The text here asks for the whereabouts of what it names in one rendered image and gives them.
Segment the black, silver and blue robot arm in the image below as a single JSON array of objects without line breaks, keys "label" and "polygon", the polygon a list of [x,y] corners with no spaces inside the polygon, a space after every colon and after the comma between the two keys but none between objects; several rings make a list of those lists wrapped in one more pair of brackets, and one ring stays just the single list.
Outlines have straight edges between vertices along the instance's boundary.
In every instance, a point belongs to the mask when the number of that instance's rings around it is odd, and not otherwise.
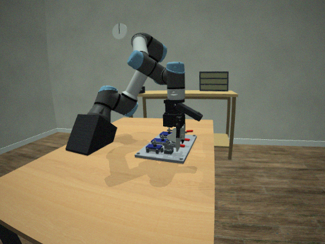
[{"label": "black, silver and blue robot arm", "polygon": [[[145,46],[145,42],[147,46]],[[138,107],[137,96],[147,77],[152,78],[159,85],[167,85],[167,98],[169,100],[185,98],[184,64],[182,62],[170,62],[167,63],[166,68],[158,64],[163,61],[167,54],[167,47],[163,43],[147,33],[139,32],[133,35],[131,45],[133,52],[128,58],[128,65],[136,69],[136,72],[126,91],[118,94],[116,88],[102,86],[87,115],[100,115],[109,122],[111,122],[110,113],[112,110],[124,116],[133,115]],[[200,112],[182,103],[178,103],[176,109],[197,121],[203,117]]]}]

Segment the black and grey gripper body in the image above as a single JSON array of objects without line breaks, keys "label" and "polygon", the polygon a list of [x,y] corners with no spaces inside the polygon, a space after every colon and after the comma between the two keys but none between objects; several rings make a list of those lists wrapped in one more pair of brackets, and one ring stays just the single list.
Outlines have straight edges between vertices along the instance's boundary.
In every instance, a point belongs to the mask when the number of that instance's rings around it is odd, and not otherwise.
[{"label": "black and grey gripper body", "polygon": [[[166,101],[167,100],[167,101]],[[185,102],[185,99],[182,100],[164,100],[166,112],[163,114],[163,126],[172,128],[176,127],[178,120],[181,120],[181,128],[185,124],[185,114],[176,109],[178,103]],[[171,103],[177,102],[177,103]],[[168,114],[168,115],[167,115]]]}]

